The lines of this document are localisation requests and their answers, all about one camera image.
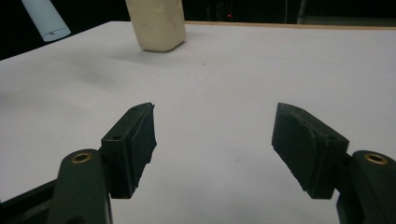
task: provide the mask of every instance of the black background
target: black background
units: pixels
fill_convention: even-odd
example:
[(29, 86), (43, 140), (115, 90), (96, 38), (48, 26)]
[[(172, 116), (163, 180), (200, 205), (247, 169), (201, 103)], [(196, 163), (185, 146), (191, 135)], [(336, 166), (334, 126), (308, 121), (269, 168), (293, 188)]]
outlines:
[[(301, 0), (183, 0), (186, 21), (297, 22)], [(124, 0), (51, 0), (71, 35), (108, 21), (129, 21)], [(396, 18), (394, 0), (308, 0), (307, 16)], [(21, 0), (0, 3), (0, 60), (50, 43), (42, 40)]]

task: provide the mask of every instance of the white object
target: white object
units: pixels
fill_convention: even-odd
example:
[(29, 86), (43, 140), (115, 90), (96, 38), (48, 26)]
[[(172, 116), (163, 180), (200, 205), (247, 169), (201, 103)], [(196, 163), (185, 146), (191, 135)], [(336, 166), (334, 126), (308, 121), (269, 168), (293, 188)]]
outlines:
[(186, 38), (181, 0), (126, 0), (126, 5), (142, 49), (169, 51)]
[(35, 27), (44, 41), (70, 35), (70, 30), (50, 0), (22, 0)]

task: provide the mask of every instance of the dark wall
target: dark wall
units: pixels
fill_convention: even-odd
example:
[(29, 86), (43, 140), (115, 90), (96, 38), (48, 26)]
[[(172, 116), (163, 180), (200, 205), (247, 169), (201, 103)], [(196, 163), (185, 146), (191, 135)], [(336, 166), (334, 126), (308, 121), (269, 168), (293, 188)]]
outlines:
[[(284, 23), (286, 0), (182, 0), (187, 21)], [(301, 0), (287, 0), (287, 23), (296, 23)], [(125, 0), (51, 0), (76, 35), (108, 21), (129, 21)], [(395, 0), (307, 0), (307, 16), (396, 18)], [(0, 1), (0, 60), (44, 42), (21, 0)]]

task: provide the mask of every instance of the white table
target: white table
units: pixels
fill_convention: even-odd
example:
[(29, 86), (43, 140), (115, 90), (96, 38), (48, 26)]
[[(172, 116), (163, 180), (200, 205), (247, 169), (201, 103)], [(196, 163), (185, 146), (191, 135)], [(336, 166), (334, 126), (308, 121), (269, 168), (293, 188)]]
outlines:
[(396, 159), (396, 31), (187, 25), (169, 53), (142, 51), (110, 22), (0, 62), (0, 198), (99, 148), (129, 107), (156, 105), (158, 141), (116, 224), (338, 223), (271, 146), (278, 102)]

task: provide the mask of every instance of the screw hole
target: screw hole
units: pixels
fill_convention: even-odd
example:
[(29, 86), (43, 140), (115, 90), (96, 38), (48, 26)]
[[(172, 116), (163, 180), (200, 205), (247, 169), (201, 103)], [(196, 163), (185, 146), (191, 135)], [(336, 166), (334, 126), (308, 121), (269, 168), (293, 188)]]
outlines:
[(92, 157), (91, 153), (80, 153), (77, 156), (73, 157), (72, 162), (74, 164), (83, 163), (90, 160)]
[(364, 158), (366, 158), (367, 161), (370, 161), (375, 164), (379, 165), (386, 165), (388, 164), (388, 160), (384, 158), (383, 156), (377, 155), (377, 154), (365, 154)]

